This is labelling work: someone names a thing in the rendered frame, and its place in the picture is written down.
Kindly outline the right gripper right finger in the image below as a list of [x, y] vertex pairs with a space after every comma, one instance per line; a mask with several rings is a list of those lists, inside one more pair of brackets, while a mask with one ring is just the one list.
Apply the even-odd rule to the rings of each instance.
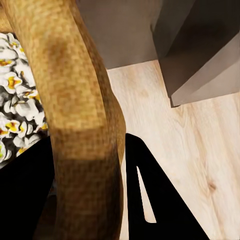
[[[129, 240], [210, 240], [145, 142], [125, 135]], [[145, 220], [139, 168], [156, 223]]]

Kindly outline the popcorn bag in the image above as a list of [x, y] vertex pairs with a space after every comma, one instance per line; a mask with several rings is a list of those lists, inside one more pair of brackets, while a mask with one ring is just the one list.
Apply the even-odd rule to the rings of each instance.
[[128, 132], [76, 0], [0, 0], [0, 34], [24, 51], [52, 146], [56, 195], [32, 240], [119, 240]]

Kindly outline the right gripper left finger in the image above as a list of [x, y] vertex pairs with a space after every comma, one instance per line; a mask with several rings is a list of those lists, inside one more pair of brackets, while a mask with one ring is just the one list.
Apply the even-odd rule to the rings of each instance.
[[0, 169], [0, 240], [32, 240], [54, 177], [49, 135]]

